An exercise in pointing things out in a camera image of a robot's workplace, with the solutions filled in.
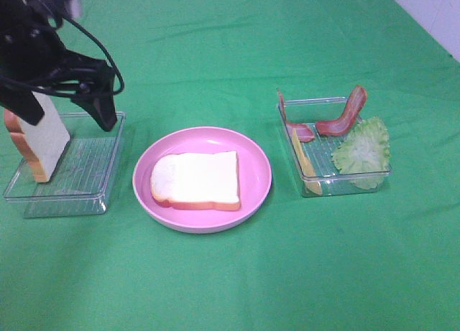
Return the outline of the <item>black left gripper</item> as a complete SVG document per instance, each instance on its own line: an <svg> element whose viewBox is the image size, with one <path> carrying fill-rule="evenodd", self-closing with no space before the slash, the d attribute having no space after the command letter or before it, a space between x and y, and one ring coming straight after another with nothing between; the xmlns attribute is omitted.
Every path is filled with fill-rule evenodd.
<svg viewBox="0 0 460 331"><path fill-rule="evenodd" d="M65 47L45 20L1 19L1 106L36 126L45 112L33 91L70 98L104 131L117 122L114 68Z"/></svg>

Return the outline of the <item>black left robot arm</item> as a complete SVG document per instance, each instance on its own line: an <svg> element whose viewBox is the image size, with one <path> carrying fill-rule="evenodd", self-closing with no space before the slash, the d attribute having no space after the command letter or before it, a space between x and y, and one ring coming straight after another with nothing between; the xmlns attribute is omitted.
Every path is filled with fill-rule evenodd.
<svg viewBox="0 0 460 331"><path fill-rule="evenodd" d="M80 0L1 0L1 107L36 126L44 108L36 93L69 98L104 130L117 122L114 82L122 76L110 55L104 59L69 50L58 36L69 22L106 48L75 22Z"/></svg>

